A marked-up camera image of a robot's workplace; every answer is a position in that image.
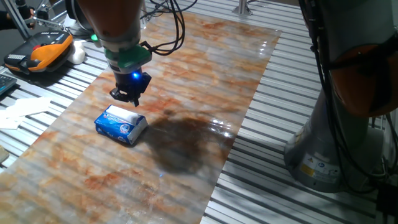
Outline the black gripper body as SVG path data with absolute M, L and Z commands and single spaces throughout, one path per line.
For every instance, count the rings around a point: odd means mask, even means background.
M 116 87 L 128 94 L 145 92 L 145 76 L 137 70 L 131 73 L 115 73 Z

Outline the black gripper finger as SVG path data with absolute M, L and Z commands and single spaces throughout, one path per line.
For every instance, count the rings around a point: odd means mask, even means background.
M 145 92 L 152 77 L 148 73 L 143 73 L 139 76 L 136 82 L 136 107 L 139 106 L 139 98 Z
M 126 103 L 132 103 L 134 106 L 137 106 L 137 97 L 132 92 L 123 92 L 119 88 L 112 89 L 109 94 L 118 101 L 123 101 Z

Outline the operator hand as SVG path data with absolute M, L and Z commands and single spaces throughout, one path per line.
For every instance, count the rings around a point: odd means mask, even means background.
M 27 27 L 33 29 L 35 27 L 35 22 L 33 19 L 34 9 L 28 6 L 24 6 L 20 8 L 19 12 L 21 13 L 21 16 L 24 19 Z

